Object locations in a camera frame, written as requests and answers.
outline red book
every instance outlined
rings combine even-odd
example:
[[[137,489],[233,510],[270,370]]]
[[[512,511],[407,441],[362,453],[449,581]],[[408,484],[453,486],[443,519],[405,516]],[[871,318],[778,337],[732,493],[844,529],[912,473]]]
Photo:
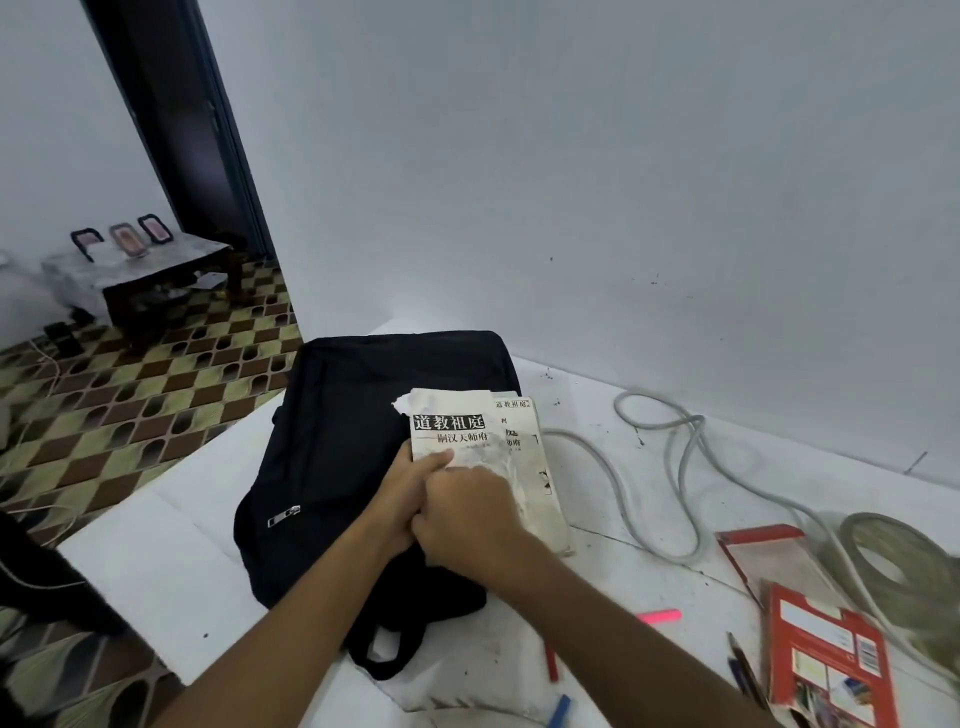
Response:
[[[769,584],[770,703],[818,728],[899,728],[883,636],[856,612]]]

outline dark door frame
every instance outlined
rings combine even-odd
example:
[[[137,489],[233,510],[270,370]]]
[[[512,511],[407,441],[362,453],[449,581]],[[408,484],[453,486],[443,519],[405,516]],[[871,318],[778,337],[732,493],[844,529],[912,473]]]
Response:
[[[276,257],[274,242],[263,216],[260,198],[256,194],[256,185],[253,183],[253,175],[247,164],[247,155],[240,142],[240,133],[233,119],[233,109],[230,107],[227,90],[220,76],[220,66],[217,65],[217,59],[213,55],[213,47],[210,45],[210,36],[206,32],[200,6],[197,0],[178,0],[178,2],[193,43],[194,55],[204,80],[206,95],[210,99],[208,107],[210,121],[220,144],[220,156],[227,169],[227,177],[236,196],[237,205],[247,223],[250,253],[258,257],[274,258]]]
[[[210,121],[217,135],[230,189],[247,225],[248,253],[253,258],[276,257],[200,8],[196,0],[170,2],[186,28],[200,70],[209,100]],[[177,222],[182,229],[201,230],[205,215],[194,204],[192,195],[181,181],[165,132],[152,114],[137,112],[138,109],[151,109],[156,103],[122,15],[110,0],[82,0],[82,3]],[[105,42],[105,30],[110,34],[109,43]]]

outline backpack zipper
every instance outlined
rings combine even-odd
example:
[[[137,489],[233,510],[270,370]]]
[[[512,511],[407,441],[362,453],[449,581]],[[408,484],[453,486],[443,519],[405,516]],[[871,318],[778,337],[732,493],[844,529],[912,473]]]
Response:
[[[267,519],[267,528],[273,528],[275,525],[283,521],[283,519],[289,518],[290,516],[296,516],[300,512],[300,507],[298,505],[292,505],[287,510],[277,513],[273,518]]]

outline tiled floor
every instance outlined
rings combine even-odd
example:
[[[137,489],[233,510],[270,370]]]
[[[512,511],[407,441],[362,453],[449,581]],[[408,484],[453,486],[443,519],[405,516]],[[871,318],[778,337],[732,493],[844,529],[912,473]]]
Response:
[[[0,507],[66,506],[20,519],[46,543],[76,515],[72,533],[285,386],[301,341],[282,274],[248,263],[244,287],[255,290],[242,307],[194,294],[143,354],[124,352],[114,328],[83,329],[84,355],[60,362],[53,392],[55,367],[28,345],[0,353],[0,397],[26,425],[0,455]],[[0,638],[0,658],[14,662],[7,685],[45,725],[146,726],[182,689],[133,633],[106,638],[0,608],[0,635],[13,631]]]

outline photo frame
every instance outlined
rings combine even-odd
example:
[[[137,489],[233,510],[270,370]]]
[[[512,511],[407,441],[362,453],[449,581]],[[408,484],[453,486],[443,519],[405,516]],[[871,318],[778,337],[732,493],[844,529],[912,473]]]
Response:
[[[113,238],[117,247],[130,257],[142,257],[150,252],[130,223],[120,223],[112,226],[110,237]]]
[[[104,236],[93,228],[84,228],[81,231],[73,231],[70,233],[70,239],[73,241],[73,244],[77,246],[77,249],[83,254],[83,256],[91,263],[93,262],[93,255],[90,252],[90,247],[96,245],[97,243],[104,242]]]
[[[140,224],[140,227],[143,228],[144,232],[150,236],[150,239],[155,245],[163,245],[174,239],[174,234],[170,232],[167,226],[160,222],[160,218],[156,215],[144,215],[143,217],[136,218],[136,221]]]

